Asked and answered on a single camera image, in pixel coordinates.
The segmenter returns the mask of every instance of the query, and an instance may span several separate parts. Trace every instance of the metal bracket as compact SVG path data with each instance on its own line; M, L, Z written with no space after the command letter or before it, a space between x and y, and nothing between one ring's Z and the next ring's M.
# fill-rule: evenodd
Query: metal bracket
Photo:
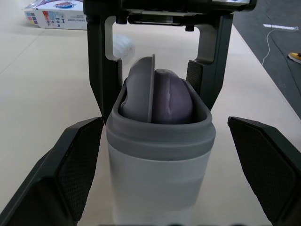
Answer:
M211 110L224 79L233 15L216 16L212 24L198 24L198 57L190 60L186 80Z

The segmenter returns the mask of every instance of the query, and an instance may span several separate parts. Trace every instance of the cable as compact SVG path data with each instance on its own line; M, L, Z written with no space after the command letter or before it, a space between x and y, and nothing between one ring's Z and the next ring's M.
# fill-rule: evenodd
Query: cable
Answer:
M275 44L275 46L279 49L280 53L281 53L282 56L284 57L285 62L286 62L286 64L287 64L287 67L288 67L288 69L289 69L290 72L291 72L292 79L293 79L293 81L294 81L294 83L295 83L295 85L296 85L296 87L297 87L297 90L298 90L298 92L299 92L299 95L301 96L301 90L300 90L299 86L297 85L297 82L296 82L296 80L295 80L295 77L293 76L293 72L292 72L291 67L290 67L290 65L289 65L289 63L288 63L287 57L283 54L283 52L282 52L282 50L280 49L280 47L276 44L275 40L273 39L273 36L271 36L271 38L272 38L272 41L273 41L273 43Z
M271 26L271 31L270 31L270 32L268 33L268 35L267 35L267 43L268 43L268 47L269 47L269 52L268 52L268 54L265 56L265 58L263 59L262 65L264 64L264 60L269 56L269 53L270 53L269 35L270 35L273 31L278 31L277 29L272 30L272 28L273 28L273 21L272 21L272 19L269 17L269 15L268 15L267 12L266 12L266 16L267 16L267 18L270 20L270 23L271 23L272 26ZM298 30L299 30L299 27L296 27L296 30L293 30L293 31L289 31L289 30L280 30L280 31L296 32L296 31L298 31ZM292 79L293 79L293 81L294 81L294 83L295 83L295 86L297 87L297 90L298 90L299 95L301 96L301 90L300 90L299 86L297 85L297 82L296 82L295 77L293 76L293 72L292 72L292 70L291 70L291 67L290 67L288 61L287 61L287 57L284 55L284 53L282 52L282 50L280 49L280 47L277 45L277 43L276 43L275 40L273 39L273 36L272 36L272 35L271 35L271 38L272 38L272 41L273 41L273 43L275 44L275 46L278 48L278 50L280 51L280 53L281 53L282 56L284 57L285 62L286 62L286 64L287 64L287 67L288 67L288 69L290 70L291 77L292 77Z
M269 35L272 33L272 32L274 32L274 31L279 31L279 32L296 32L296 31L298 31L299 29L298 29L298 27L296 27L296 30L292 30L292 31L290 31L290 30L279 30L279 29L274 29L274 30L271 30L269 33L268 33L268 35L267 35L267 44L268 44L268 47L269 47L269 51L268 51L268 53L267 53L267 55L263 58L263 60L262 60L262 66L263 66L263 64L264 64L264 61L265 61L265 59L269 56L269 53L271 52L271 48L270 48L270 46L269 46Z

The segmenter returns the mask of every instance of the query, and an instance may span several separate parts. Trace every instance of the cardboard box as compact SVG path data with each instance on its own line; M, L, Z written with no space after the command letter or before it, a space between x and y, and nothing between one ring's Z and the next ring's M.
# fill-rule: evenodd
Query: cardboard box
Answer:
M41 28L87 29L83 0L38 0L24 12L29 23Z

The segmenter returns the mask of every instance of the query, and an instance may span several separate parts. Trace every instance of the white cable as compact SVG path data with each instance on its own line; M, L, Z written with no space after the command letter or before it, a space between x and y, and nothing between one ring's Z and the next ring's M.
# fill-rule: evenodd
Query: white cable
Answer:
M269 47L269 35L272 33L272 32L274 32L274 31L279 31L279 32L296 32L296 31L298 31L299 30L299 27L295 27L295 30L279 30L279 29L274 29L274 30L271 30L269 33L268 33L268 35L267 35L267 44L268 44L268 47ZM263 59L263 61L262 61L262 66L263 66L263 64L264 64L264 61L265 61L265 59L269 56L269 53L271 52L271 49L270 49L270 47L269 47L269 51L268 51L268 53L267 53L267 55L264 57L264 59Z

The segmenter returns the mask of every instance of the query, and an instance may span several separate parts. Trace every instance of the gray lid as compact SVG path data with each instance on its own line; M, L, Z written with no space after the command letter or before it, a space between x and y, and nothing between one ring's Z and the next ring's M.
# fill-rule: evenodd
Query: gray lid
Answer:
M125 82L106 123L108 143L124 154L158 161L187 160L209 152L215 138L211 113L192 86L183 82L193 101L194 123L154 124L121 116L120 105L127 95Z
M155 55L138 60L126 80L127 97L121 104L123 116L142 122L151 122L154 91Z

